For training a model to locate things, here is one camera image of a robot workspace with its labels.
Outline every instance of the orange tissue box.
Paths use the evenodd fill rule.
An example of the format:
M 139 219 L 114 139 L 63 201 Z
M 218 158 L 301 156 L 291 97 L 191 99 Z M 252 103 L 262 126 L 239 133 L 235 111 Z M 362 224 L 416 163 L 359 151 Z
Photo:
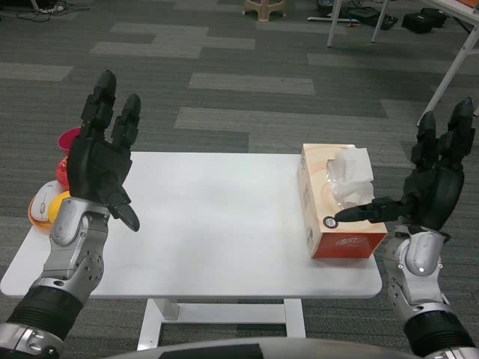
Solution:
M 368 258 L 388 233 L 383 223 L 372 224 L 369 221 L 360 221 L 337 224 L 334 220 L 332 221 L 331 217 L 334 217 L 343 207 L 333 194 L 328 162 L 334 160 L 341 151 L 351 148 L 355 149 L 355 146 L 350 144 L 303 145 L 301 164 L 298 169 L 299 194 L 305 220 L 306 242 L 313 258 Z M 358 152 L 361 152 L 363 161 L 366 158 L 367 166 L 356 165 L 359 168 L 369 168 L 372 179 L 366 149 Z M 370 186 L 372 196 L 372 185 L 368 182 L 365 185 Z

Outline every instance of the white table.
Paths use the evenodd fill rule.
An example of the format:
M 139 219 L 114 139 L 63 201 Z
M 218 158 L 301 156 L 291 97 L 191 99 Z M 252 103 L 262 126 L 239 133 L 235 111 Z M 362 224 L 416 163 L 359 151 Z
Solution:
M 461 64 L 464 62 L 464 59 L 468 55 L 477 55 L 479 54 L 479 49 L 474 49 L 476 42 L 479 39 L 479 11 L 472 9 L 469 6 L 466 6 L 456 0 L 422 0 L 422 2 L 426 3 L 428 6 L 435 7 L 444 11 L 445 13 L 449 13 L 451 16 L 455 16 L 462 21 L 465 21 L 469 24 L 474 26 L 472 33 L 468 36 L 466 42 L 464 43 L 463 47 L 459 51 L 456 56 L 456 59 L 452 63 L 451 67 L 449 68 L 448 72 L 444 76 L 441 84 L 438 86 L 436 92 L 433 95 L 433 98 L 429 101 L 424 112 L 432 111 L 439 100 L 442 97 L 442 94 L 445 92 L 448 85 L 451 83 L 454 75 L 459 70 Z M 335 37 L 335 29 L 336 24 L 338 22 L 339 11 L 341 9 L 341 5 L 343 0 L 335 0 L 333 11 L 332 11 L 332 25 L 329 30 L 329 37 L 327 46 L 331 47 L 332 42 Z M 381 28 L 382 21 L 384 20 L 384 15 L 386 12 L 386 8 L 388 7 L 389 0 L 384 0 L 382 3 L 381 14 L 379 16 L 378 25 L 374 29 L 373 38 L 371 42 L 376 42 L 376 36 Z M 479 116 L 479 107 L 475 112 L 476 116 Z
M 304 337 L 299 298 L 370 298 L 374 257 L 308 255 L 299 155 L 133 153 L 125 182 L 139 232 L 109 222 L 105 274 L 92 298 L 148 298 L 138 349 L 162 323 L 280 323 Z M 20 297 L 42 271 L 48 236 L 32 228 L 3 280 Z M 283 304 L 178 304 L 175 299 L 280 298 Z

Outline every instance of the yellow object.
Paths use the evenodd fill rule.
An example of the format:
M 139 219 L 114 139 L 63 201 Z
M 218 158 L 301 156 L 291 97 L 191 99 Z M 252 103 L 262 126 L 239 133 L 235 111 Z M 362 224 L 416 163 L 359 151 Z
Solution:
M 68 197 L 71 197 L 70 192 L 66 191 L 60 194 L 50 203 L 50 205 L 48 206 L 48 220 L 50 221 L 50 223 L 55 222 L 55 219 L 57 219 L 58 211 L 60 210 L 61 201 Z

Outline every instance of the table leg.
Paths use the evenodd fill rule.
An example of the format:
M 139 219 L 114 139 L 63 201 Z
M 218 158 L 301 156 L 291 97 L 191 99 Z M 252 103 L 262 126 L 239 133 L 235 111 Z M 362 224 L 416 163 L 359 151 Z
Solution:
M 156 348 L 162 324 L 284 324 L 288 337 L 306 338 L 301 299 L 283 304 L 189 304 L 148 299 L 138 350 Z
M 371 39 L 372 43 L 376 42 L 376 36 L 379 30 L 381 29 L 382 22 L 384 21 L 384 15 L 386 15 L 386 8 L 388 7 L 388 3 L 389 3 L 389 0 L 384 0 L 384 2 L 382 3 L 381 14 L 379 15 L 379 19 L 377 20 L 376 28 L 374 29 L 373 38 Z
M 302 315 L 301 299 L 284 300 L 286 335 L 288 338 L 306 338 L 305 320 Z
M 332 24 L 331 24 L 331 28 L 329 29 L 329 37 L 328 37 L 328 43 L 327 43 L 328 47 L 332 46 L 332 41 L 335 38 L 336 23 L 338 22 L 339 12 L 341 10 L 342 4 L 343 4 L 343 0 L 335 0 L 334 6 L 332 8 L 332 18 L 331 18 Z
M 478 39 L 479 39 L 479 26 L 475 26 L 471 34 L 467 38 L 466 42 L 464 43 L 463 47 L 457 54 L 456 59 L 452 63 L 448 72 L 444 76 L 441 84 L 439 85 L 436 92 L 434 93 L 433 98 L 429 101 L 429 104 L 427 105 L 426 110 L 424 110 L 424 113 L 428 111 L 432 111 L 436 107 L 437 103 L 442 97 L 442 94 L 444 93 L 448 85 L 451 83 L 451 80 L 453 79 L 454 75 L 456 75 L 456 72 L 459 70 L 460 66 L 463 64 L 466 56 L 469 55 L 471 50 L 474 48 Z
M 153 299 L 148 299 L 147 307 L 144 311 L 140 339 L 136 350 L 153 349 L 158 346 L 162 322 L 163 315 L 156 306 L 155 301 Z

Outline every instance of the white computer mouse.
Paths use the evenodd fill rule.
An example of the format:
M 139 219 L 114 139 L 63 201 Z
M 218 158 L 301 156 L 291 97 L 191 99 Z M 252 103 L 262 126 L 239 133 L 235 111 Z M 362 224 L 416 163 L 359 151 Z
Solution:
M 51 181 L 43 185 L 31 204 L 31 216 L 40 222 L 48 222 L 48 206 L 64 192 L 58 181 Z

